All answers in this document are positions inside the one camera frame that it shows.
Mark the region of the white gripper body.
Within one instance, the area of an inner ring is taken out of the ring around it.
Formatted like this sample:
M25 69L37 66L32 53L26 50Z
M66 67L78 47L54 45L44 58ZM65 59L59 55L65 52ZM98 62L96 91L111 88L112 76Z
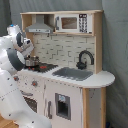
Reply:
M23 56L28 56L31 54L32 50L34 49L33 43L28 38L22 38L21 39L21 53Z

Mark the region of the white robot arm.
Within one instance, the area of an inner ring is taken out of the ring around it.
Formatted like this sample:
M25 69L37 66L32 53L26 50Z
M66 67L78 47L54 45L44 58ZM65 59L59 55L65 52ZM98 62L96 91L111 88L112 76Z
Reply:
M34 112L25 102L13 76L25 66L24 57L33 50L18 25L9 25L0 37L0 115L19 128L52 128L50 120Z

